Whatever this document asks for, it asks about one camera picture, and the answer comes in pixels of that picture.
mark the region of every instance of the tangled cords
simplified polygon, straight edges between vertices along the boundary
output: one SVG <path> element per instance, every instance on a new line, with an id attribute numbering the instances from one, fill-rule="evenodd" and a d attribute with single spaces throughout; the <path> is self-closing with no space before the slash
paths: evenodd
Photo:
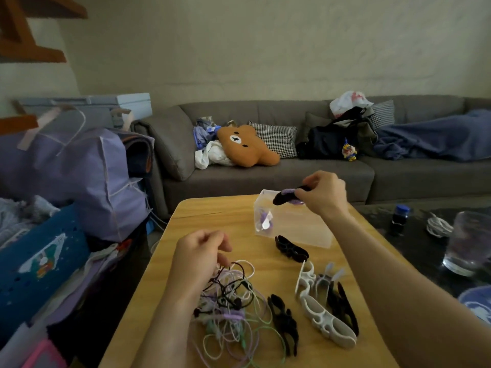
<path id="1" fill-rule="evenodd" d="M 449 237 L 454 228 L 444 219 L 437 217 L 433 213 L 426 224 L 426 231 L 436 237 Z"/>
<path id="2" fill-rule="evenodd" d="M 246 276 L 241 262 L 247 263 L 252 268 L 252 274 Z M 283 346 L 283 358 L 280 364 L 284 364 L 286 349 L 283 339 L 275 328 L 270 327 L 272 317 L 264 320 L 267 311 L 265 297 L 256 291 L 249 279 L 254 275 L 254 266 L 246 260 L 238 260 L 227 269 L 218 268 L 216 275 L 209 280 L 209 284 L 202 291 L 198 307 L 194 310 L 193 322 L 201 322 L 206 327 L 203 338 L 203 352 L 193 342 L 196 351 L 206 367 L 211 368 L 207 360 L 218 360 L 226 349 L 229 355 L 238 362 L 234 368 L 248 367 L 261 368 L 254 361 L 254 353 L 259 346 L 259 331 L 261 329 L 273 330 L 281 340 Z M 246 307 L 253 304 L 254 313 L 246 311 Z M 256 328 L 251 323 L 262 323 Z M 209 352 L 209 343 L 216 340 L 218 343 L 217 354 Z M 242 356 L 234 354 L 233 344 L 239 344 L 243 351 Z"/>

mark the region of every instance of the storage box lid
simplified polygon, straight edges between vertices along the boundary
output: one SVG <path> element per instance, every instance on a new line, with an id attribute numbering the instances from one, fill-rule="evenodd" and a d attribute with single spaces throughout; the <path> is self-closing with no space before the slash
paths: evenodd
<path id="1" fill-rule="evenodd" d="M 22 106 L 54 106 L 63 103 L 74 106 L 90 105 L 124 105 L 132 102 L 150 100 L 150 93 L 133 94 L 108 94 L 79 97 L 51 97 L 51 98 L 22 98 L 19 103 Z"/>

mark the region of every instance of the transparent plastic box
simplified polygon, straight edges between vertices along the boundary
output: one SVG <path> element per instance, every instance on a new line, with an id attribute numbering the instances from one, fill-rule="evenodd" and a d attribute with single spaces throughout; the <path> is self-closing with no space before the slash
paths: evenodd
<path id="1" fill-rule="evenodd" d="M 329 248 L 332 232 L 318 215 L 305 205 L 286 203 L 274 205 L 279 191 L 262 190 L 254 202 L 256 235 L 275 237 L 283 235 L 289 241 Z"/>

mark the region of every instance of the blue blanket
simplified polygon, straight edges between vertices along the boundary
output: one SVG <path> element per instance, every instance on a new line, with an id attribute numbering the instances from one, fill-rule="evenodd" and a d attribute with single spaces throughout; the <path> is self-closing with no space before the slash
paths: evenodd
<path id="1" fill-rule="evenodd" d="M 377 129 L 374 152 L 383 159 L 472 161 L 491 157 L 491 111 L 473 110 L 421 123 Z"/>

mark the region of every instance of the forearm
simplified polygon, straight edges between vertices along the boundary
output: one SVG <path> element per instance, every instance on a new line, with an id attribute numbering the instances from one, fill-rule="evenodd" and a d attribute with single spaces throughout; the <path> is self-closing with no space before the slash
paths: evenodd
<path id="1" fill-rule="evenodd" d="M 488 326 L 398 261 L 353 218 L 322 218 L 339 242 L 385 343 L 402 367 L 488 365 Z"/>
<path id="2" fill-rule="evenodd" d="M 132 368 L 185 368 L 194 306 L 164 293 Z"/>

